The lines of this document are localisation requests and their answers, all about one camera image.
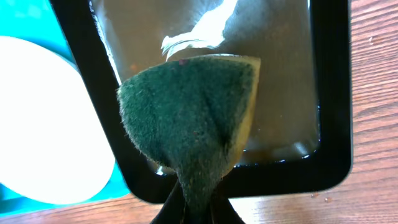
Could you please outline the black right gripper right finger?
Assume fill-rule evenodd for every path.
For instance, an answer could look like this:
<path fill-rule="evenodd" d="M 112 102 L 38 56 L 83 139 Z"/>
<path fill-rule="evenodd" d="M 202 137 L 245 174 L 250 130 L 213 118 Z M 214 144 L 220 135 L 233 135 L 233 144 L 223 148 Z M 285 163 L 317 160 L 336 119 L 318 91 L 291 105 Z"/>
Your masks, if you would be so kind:
<path fill-rule="evenodd" d="M 229 199 L 218 190 L 212 195 L 210 212 L 212 224 L 245 224 Z"/>

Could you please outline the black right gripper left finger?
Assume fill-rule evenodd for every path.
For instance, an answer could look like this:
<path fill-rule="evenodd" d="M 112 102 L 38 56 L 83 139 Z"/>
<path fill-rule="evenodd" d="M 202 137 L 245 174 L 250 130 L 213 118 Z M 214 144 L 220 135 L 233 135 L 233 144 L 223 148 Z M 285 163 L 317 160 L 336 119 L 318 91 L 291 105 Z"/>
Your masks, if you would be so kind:
<path fill-rule="evenodd" d="M 150 224 L 182 224 L 185 218 L 185 198 L 180 186 L 176 182 L 161 210 Z"/>

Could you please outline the green yellow scrub sponge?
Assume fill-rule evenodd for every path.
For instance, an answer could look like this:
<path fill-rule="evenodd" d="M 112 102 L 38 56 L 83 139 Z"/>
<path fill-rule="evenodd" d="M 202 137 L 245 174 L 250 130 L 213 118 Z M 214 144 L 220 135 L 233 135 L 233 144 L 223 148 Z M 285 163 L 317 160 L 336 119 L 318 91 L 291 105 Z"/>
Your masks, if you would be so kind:
<path fill-rule="evenodd" d="M 149 160 L 172 169 L 192 215 L 205 213 L 251 131 L 261 61 L 203 55 L 165 62 L 117 91 L 122 124 Z"/>

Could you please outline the white plate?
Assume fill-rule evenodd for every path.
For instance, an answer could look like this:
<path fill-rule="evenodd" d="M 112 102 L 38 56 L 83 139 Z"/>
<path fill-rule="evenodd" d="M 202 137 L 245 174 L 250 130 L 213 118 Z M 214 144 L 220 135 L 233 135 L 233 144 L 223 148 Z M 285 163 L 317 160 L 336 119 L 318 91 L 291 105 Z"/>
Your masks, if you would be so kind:
<path fill-rule="evenodd" d="M 1 183 L 40 202 L 78 203 L 104 188 L 114 165 L 74 65 L 1 37 Z"/>

